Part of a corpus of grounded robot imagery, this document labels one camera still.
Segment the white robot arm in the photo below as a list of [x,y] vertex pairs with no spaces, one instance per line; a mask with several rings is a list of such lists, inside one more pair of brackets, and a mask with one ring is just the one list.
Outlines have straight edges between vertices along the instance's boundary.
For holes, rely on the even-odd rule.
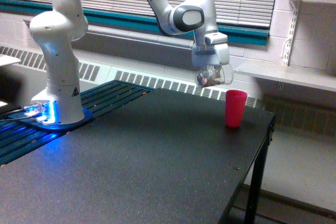
[[[29,25],[34,41],[44,54],[47,68],[46,88],[35,95],[38,109],[27,110],[38,123],[63,126],[85,118],[80,98],[79,61],[72,42],[88,30],[81,0],[51,0],[52,10],[35,16]],[[225,75],[229,65],[228,38],[218,30],[214,0],[186,0],[176,7],[167,0],[147,0],[155,13],[161,32],[177,36],[192,31],[192,63],[199,67],[196,84],[201,87],[229,84]]]

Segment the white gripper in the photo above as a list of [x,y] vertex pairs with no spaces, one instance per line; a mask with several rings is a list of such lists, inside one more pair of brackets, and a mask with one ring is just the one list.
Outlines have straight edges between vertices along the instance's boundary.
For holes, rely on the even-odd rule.
[[[222,33],[204,35],[204,43],[192,48],[192,64],[197,67],[214,66],[213,76],[222,76],[223,65],[229,64],[228,36]],[[203,79],[209,78],[209,68],[201,69]]]

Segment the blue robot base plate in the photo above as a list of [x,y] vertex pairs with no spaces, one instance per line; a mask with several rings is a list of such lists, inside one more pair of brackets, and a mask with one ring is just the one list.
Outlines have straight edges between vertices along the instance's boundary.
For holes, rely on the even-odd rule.
[[25,124],[26,126],[31,126],[33,128],[39,130],[46,131],[56,131],[56,132],[64,132],[64,131],[72,131],[77,129],[86,123],[93,120],[92,112],[88,109],[83,109],[84,118],[76,123],[71,124],[43,124],[45,116],[40,115],[37,112],[17,112],[9,115],[9,119],[17,119],[18,122]]

